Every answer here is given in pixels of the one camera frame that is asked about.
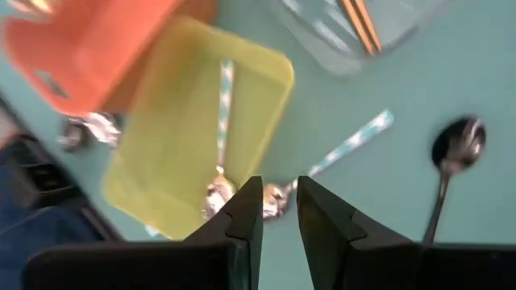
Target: spoon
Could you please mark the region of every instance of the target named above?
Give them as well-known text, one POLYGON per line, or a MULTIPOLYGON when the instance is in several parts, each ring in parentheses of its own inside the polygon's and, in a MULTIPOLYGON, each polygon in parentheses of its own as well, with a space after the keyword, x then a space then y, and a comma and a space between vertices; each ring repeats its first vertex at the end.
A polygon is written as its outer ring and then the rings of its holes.
POLYGON ((475 116, 468 116, 453 122, 435 140, 432 160, 439 170, 441 181, 424 242, 434 242, 435 230, 450 179, 475 164, 484 152, 485 138, 482 120, 475 116))
MULTIPOLYGON (((318 163, 313 165, 306 173, 309 177, 314 177, 344 156, 352 153, 355 149, 368 142, 372 137, 380 134, 389 128, 394 120, 393 114, 389 110, 384 110, 373 120, 361 127, 355 134, 344 140, 337 148, 330 151, 318 163)), ((278 184, 267 184, 264 187, 264 208, 263 218, 265 221, 280 218, 289 208, 289 195, 298 188, 298 179, 292 180, 285 187, 278 184)))
POLYGON ((217 172, 218 175, 207 186, 205 219, 212 218, 235 194, 235 186, 224 175, 227 129, 230 121, 231 99, 235 77, 233 60, 223 60, 220 66, 220 91, 218 107, 217 172))

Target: chopsticks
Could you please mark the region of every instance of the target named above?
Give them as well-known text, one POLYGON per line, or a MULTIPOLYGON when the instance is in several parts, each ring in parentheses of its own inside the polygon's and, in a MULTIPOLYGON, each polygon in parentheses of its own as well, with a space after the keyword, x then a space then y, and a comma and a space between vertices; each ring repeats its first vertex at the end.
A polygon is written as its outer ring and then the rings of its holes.
POLYGON ((370 55, 381 51, 380 39, 374 29, 364 0, 342 0, 344 8, 358 33, 362 44, 370 55))

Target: translucent yellow bin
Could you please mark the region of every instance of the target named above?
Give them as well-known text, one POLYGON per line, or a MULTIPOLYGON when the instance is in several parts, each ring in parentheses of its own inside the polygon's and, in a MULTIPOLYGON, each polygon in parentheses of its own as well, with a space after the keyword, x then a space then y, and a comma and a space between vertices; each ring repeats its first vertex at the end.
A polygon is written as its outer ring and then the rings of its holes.
POLYGON ((260 166, 293 87, 281 53, 189 18, 153 48, 104 180, 106 199, 172 239, 205 221, 216 176, 220 61, 235 62, 226 176, 238 188, 260 166))

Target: orange container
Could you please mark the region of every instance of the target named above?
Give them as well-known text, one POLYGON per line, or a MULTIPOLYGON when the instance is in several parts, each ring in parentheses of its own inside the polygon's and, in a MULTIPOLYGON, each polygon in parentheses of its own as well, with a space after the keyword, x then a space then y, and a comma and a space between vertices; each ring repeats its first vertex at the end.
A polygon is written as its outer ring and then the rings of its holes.
POLYGON ((147 51, 176 15, 209 22, 216 0, 65 0, 44 22, 7 18, 13 65, 58 112, 124 112, 147 51))

